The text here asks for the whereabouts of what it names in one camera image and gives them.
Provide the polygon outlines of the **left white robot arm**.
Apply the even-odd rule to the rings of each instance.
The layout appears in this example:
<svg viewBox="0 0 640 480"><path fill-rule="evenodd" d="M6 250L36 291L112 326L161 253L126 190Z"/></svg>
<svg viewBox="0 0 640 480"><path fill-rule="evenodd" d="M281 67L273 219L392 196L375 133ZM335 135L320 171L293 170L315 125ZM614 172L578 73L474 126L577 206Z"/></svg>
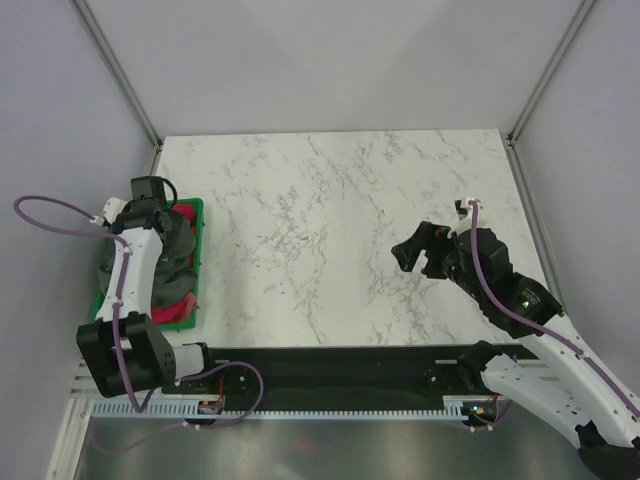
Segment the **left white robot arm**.
<svg viewBox="0 0 640 480"><path fill-rule="evenodd" d="M112 398L160 389L184 378L198 393L219 382L201 343L174 347L151 318L153 279L167 235L169 209L136 200L112 221L114 266L96 320L82 325L76 342L99 393Z"/></svg>

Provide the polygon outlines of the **dark grey t shirt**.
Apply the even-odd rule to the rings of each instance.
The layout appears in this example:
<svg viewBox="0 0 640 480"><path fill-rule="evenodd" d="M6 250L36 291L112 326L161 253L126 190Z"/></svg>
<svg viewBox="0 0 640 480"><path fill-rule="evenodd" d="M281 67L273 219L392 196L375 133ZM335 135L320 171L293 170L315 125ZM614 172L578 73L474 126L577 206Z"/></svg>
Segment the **dark grey t shirt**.
<svg viewBox="0 0 640 480"><path fill-rule="evenodd" d="M196 236L185 216L153 208L122 212L109 228L113 247L100 266L104 300L96 317L104 321L114 304L120 315L150 315L180 303L194 288L198 275L189 265Z"/></svg>

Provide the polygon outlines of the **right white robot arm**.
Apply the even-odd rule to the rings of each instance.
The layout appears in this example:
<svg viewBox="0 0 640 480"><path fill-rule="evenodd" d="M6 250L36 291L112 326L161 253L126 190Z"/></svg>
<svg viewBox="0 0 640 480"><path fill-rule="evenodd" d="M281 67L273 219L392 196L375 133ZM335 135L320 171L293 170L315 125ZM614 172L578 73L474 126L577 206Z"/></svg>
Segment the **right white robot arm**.
<svg viewBox="0 0 640 480"><path fill-rule="evenodd" d="M638 396L582 340L556 298L514 269L507 245L491 229L470 219L455 229L423 221L391 253L403 272L424 256L422 275L456 284L562 384L523 372L515 360L479 342L457 371L465 391L488 388L520 405L560 433L597 478L638 478Z"/></svg>

